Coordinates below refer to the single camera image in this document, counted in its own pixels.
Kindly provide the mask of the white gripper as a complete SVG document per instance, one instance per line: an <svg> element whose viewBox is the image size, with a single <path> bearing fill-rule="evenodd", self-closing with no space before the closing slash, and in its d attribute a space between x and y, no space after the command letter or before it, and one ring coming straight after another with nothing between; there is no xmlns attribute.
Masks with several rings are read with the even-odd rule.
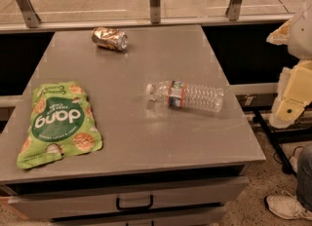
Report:
<svg viewBox="0 0 312 226"><path fill-rule="evenodd" d="M271 32L266 42L287 45L291 21L287 20ZM302 59L293 68L284 67L279 76L277 96L274 99L269 123L276 129L285 129L293 123L312 102L312 61Z"/></svg>

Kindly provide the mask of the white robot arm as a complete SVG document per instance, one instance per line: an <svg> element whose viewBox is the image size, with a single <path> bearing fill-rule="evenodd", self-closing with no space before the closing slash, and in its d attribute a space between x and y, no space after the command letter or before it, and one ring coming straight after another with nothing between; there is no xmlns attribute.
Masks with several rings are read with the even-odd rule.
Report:
<svg viewBox="0 0 312 226"><path fill-rule="evenodd" d="M312 102L312 3L303 7L266 41L287 45L288 53L299 59L293 67L284 67L277 86L269 123L277 129L292 125Z"/></svg>

